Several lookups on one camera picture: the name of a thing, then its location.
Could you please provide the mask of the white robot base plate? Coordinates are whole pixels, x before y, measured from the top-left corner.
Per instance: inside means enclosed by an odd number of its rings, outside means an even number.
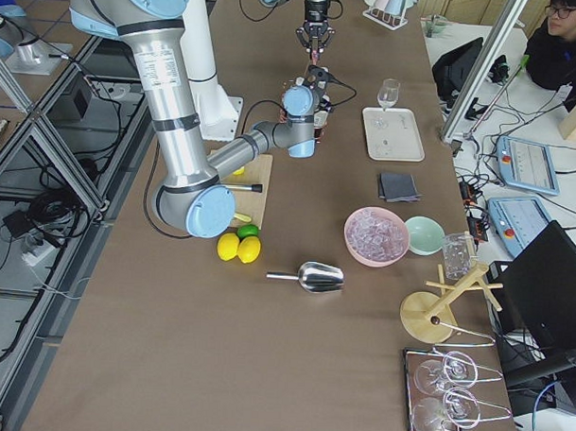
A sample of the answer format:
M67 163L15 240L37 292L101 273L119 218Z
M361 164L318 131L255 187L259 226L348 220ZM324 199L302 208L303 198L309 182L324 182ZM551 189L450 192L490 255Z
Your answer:
M215 94L194 95L194 101L202 140L230 142L235 138L244 103L242 97L217 90Z

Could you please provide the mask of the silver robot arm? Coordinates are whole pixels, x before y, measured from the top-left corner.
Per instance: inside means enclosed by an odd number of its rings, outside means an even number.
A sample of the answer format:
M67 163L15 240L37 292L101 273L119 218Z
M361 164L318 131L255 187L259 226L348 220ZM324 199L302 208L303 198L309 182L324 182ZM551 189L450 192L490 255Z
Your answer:
M75 28L131 48L167 171L150 207L167 226L200 238L224 233L236 200L223 179L272 147L314 153L314 116L334 81L316 61L332 29L329 0L304 7L297 34L312 62L284 93L285 119L236 135L239 110L218 83L205 0L70 0Z
M259 0L267 8L281 7L290 0ZM312 60L316 60L332 41L335 30L330 26L332 0L304 0L304 21L295 34Z

